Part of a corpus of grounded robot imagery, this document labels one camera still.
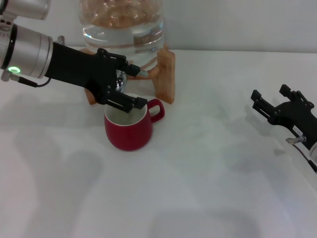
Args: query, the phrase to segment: white table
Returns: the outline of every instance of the white table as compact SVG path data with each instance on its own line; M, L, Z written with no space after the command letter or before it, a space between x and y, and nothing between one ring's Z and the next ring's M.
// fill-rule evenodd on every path
M316 104L317 55L175 52L175 103L136 152L82 88L1 83L1 238L316 237L317 175L250 96L277 105L286 83Z

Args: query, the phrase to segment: mug handle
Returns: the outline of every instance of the mug handle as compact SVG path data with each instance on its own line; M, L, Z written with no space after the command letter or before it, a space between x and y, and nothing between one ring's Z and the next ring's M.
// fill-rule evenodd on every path
M165 116L165 109L164 109L163 103L157 98L150 100L148 102L148 110L155 107L155 106L159 106L159 113L157 113L154 116L151 116L152 123L155 123L155 122L163 119L163 117Z

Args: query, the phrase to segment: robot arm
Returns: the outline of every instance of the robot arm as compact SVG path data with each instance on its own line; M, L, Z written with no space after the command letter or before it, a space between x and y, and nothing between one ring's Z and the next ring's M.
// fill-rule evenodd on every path
M309 102L300 91L291 91L285 84L279 92L290 101L274 107L264 100L257 90L254 90L251 96L254 101L253 109L264 116L268 123L289 129L295 138L288 138L286 141L293 146L302 143L309 150L310 157L317 162L317 118L311 112L315 107L314 104ZM317 172L317 166L310 160L308 163Z
M141 109L146 99L129 97L117 88L117 73L146 76L140 67L129 64L125 56L98 49L89 55L41 33L13 24L17 16L44 20L50 0L0 0L0 66L3 81L15 80L28 86L38 85L15 73L42 78L46 76L87 88L99 104L122 111Z

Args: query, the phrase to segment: black cable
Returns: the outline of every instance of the black cable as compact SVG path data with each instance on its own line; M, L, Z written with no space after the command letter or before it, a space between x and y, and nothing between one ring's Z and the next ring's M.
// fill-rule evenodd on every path
M46 83L38 85L37 88L41 88L41 87L48 85L50 83L50 81L51 81L51 78L49 78L48 81L46 81Z
M313 171L315 172L315 173L317 173L317 165L313 162L313 161L311 161L311 160L309 160L307 157L306 157L306 155L304 155L304 153L300 150L300 148L298 148L296 145L293 145L298 151L299 151L299 153L301 153L301 155L305 158L305 160L308 162L308 164L311 166L311 168L313 169Z
M41 87L48 85L50 83L50 81L51 81L51 78L49 78L48 81L46 81L46 83L38 85L36 82L33 82L33 81L28 80L28 79L23 78L23 77L19 77L18 82L25 84L25 85L28 85L28 86L31 86L31 87L34 87L34 88L41 88Z
M304 155L304 153L300 150L300 148L298 148L296 145L293 145L298 151L299 151L299 153L301 153L302 154L302 156L305 158L305 160L308 162L309 161L309 159L306 157L306 155Z

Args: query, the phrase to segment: green indicator light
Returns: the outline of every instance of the green indicator light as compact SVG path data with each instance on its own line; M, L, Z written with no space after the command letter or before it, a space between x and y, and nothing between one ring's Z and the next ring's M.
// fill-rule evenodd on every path
M8 70L12 73L19 73L21 70L18 67L10 67Z

